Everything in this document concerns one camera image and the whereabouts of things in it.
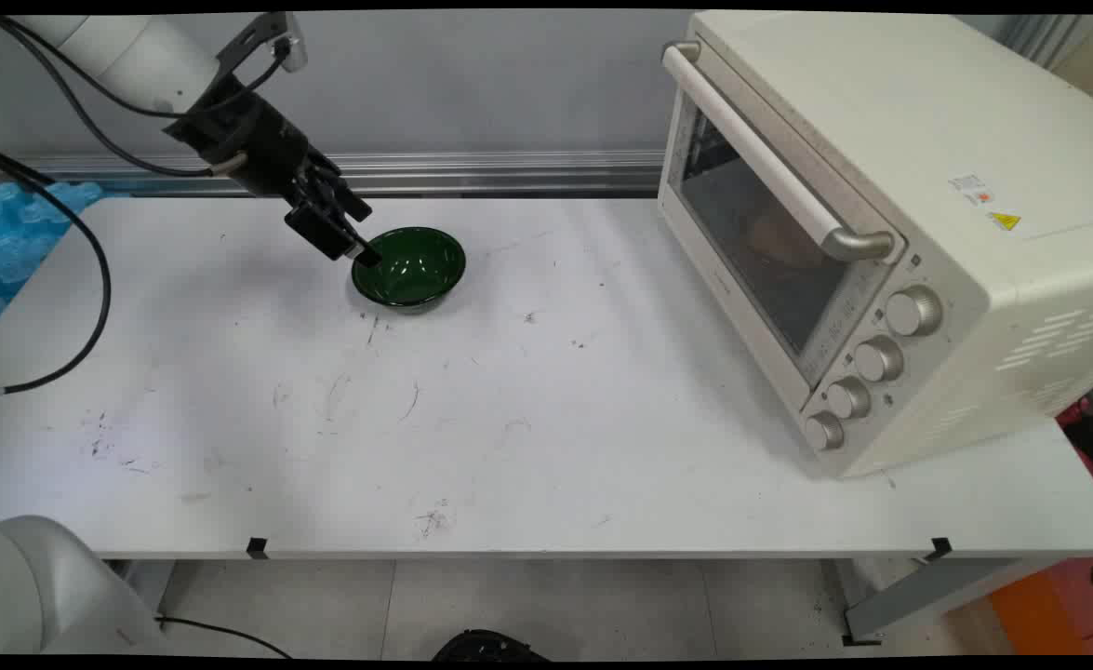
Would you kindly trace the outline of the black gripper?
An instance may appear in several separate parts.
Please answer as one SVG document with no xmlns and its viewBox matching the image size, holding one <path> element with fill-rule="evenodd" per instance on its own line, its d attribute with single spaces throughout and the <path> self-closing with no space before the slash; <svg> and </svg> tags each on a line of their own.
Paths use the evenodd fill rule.
<svg viewBox="0 0 1093 670">
<path fill-rule="evenodd" d="M 228 74 L 207 86 L 193 103 L 193 117 L 173 120 L 165 133 L 193 149 L 210 165 L 243 154 L 244 165 L 230 178 L 256 196 L 299 199 L 299 180 L 312 179 L 329 203 L 308 199 L 284 216 L 291 230 L 327 258 L 350 258 L 375 267 L 381 255 L 364 240 L 353 222 L 371 218 L 372 207 L 349 187 L 333 162 L 312 146 L 307 136 L 254 90 Z"/>
</svg>

